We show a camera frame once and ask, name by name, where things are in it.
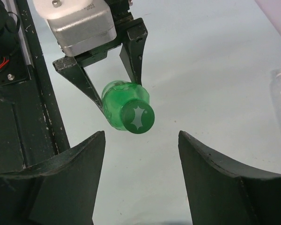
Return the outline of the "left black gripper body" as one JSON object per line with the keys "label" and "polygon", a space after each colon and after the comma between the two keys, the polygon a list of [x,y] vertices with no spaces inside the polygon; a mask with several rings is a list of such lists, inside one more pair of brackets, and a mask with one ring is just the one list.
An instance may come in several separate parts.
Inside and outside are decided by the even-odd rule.
{"label": "left black gripper body", "polygon": [[130,12],[133,2],[131,0],[107,0],[106,3],[111,9],[112,18],[116,29],[116,38],[104,45],[86,51],[75,57],[78,62],[83,62],[99,53],[107,52],[122,45],[124,32],[137,24],[144,23],[142,18],[135,19]]}

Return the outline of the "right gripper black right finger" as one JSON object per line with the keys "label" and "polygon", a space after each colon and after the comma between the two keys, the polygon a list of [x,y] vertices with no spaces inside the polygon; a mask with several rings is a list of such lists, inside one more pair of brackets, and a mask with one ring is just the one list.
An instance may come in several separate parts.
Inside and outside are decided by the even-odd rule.
{"label": "right gripper black right finger", "polygon": [[236,161],[191,136],[178,149],[195,225],[281,225],[281,174]]}

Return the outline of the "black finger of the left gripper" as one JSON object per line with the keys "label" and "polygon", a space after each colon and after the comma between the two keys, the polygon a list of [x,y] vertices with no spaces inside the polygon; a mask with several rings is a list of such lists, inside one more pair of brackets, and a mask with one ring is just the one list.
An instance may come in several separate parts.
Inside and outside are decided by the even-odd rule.
{"label": "black finger of the left gripper", "polygon": [[90,98],[103,112],[103,103],[83,66],[74,57],[63,57],[53,63],[57,73]]}
{"label": "black finger of the left gripper", "polygon": [[122,39],[120,58],[132,83],[142,85],[142,60],[147,28],[144,23],[128,28]]}

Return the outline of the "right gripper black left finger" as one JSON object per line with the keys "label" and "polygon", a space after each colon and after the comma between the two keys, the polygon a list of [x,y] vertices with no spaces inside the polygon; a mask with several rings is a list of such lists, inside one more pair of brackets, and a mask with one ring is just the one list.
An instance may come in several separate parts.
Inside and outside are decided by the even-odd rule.
{"label": "right gripper black left finger", "polygon": [[0,174],[0,225],[91,225],[105,151],[98,131],[80,144]]}

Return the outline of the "green plastic bottle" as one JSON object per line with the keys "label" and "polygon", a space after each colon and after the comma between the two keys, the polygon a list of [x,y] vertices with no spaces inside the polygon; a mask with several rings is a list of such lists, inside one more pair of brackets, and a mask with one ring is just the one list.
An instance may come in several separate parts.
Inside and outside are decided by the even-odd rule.
{"label": "green plastic bottle", "polygon": [[139,84],[121,80],[107,84],[102,103],[107,121],[117,130],[143,134],[155,122],[149,93]]}

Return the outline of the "green bottle cap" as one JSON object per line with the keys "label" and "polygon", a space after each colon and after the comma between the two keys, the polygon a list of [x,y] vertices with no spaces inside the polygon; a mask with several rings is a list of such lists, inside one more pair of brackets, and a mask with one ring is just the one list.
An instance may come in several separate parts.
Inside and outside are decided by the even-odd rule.
{"label": "green bottle cap", "polygon": [[127,131],[133,134],[143,134],[152,128],[155,113],[144,100],[132,99],[122,106],[120,119]]}

